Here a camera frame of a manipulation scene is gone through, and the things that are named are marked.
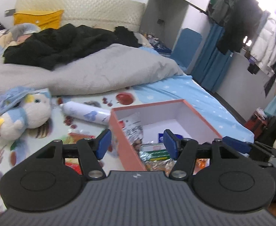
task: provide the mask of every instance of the cream quilted headboard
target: cream quilted headboard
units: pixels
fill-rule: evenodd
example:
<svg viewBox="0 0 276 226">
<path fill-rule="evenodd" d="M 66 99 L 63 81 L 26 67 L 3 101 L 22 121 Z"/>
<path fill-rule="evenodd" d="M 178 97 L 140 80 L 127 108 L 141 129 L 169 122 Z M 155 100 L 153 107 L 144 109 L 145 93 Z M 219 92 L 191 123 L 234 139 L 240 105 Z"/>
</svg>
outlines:
<svg viewBox="0 0 276 226">
<path fill-rule="evenodd" d="M 138 32 L 145 4 L 132 0 L 17 0 L 20 10 L 63 9 L 61 25 L 124 26 Z"/>
</svg>

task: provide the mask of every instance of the blue bed sheet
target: blue bed sheet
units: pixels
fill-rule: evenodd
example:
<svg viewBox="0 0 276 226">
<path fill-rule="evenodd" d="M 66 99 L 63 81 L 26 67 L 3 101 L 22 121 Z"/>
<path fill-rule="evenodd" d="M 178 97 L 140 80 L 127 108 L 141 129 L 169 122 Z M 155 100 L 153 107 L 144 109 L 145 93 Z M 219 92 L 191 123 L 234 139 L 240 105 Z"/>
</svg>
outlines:
<svg viewBox="0 0 276 226">
<path fill-rule="evenodd" d="M 192 76 L 173 76 L 155 83 L 133 86 L 142 103 L 173 99 L 188 101 L 223 137 L 243 142 L 254 141 L 254 134 L 243 127 L 213 96 L 198 85 Z"/>
</svg>

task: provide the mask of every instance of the black coat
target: black coat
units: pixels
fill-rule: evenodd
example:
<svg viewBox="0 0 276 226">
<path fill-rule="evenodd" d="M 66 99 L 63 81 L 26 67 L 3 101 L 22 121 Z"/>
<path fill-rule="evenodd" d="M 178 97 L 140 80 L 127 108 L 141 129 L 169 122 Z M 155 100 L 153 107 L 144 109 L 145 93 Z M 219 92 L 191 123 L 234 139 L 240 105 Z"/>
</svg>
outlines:
<svg viewBox="0 0 276 226">
<path fill-rule="evenodd" d="M 244 37 L 252 37 L 262 13 L 256 0 L 238 0 L 225 25 L 225 32 L 217 43 L 218 50 L 224 55 L 228 50 L 240 52 Z"/>
<path fill-rule="evenodd" d="M 45 29 L 39 33 L 33 33 L 20 45 L 8 47 L 4 52 L 4 63 L 38 66 L 53 70 L 57 64 L 68 64 L 113 43 L 141 46 L 133 32 L 126 28 L 122 31 L 126 32 L 126 39 L 122 38 L 125 33 L 117 36 L 114 32 L 84 25 L 75 27 L 67 24 L 59 29 Z"/>
</svg>

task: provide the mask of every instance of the plush toy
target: plush toy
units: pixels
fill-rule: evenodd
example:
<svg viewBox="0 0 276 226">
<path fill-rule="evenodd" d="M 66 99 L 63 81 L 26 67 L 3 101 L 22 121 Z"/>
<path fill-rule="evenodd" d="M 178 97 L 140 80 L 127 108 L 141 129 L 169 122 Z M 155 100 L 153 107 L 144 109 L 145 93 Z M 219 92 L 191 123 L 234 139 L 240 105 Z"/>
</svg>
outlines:
<svg viewBox="0 0 276 226">
<path fill-rule="evenodd" d="M 43 125 L 51 116 L 49 92 L 27 94 L 19 106 L 0 115 L 0 137 L 5 140 L 18 139 L 27 128 Z"/>
</svg>

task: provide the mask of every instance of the blue chair back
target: blue chair back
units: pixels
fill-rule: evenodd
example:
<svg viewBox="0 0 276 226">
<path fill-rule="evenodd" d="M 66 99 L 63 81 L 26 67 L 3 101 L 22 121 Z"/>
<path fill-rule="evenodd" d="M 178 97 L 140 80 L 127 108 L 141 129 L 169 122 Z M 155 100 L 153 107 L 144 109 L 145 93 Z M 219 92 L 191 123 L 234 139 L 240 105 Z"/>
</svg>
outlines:
<svg viewBox="0 0 276 226">
<path fill-rule="evenodd" d="M 201 41 L 200 33 L 188 28 L 183 29 L 170 58 L 175 60 L 182 70 L 187 69 Z"/>
</svg>

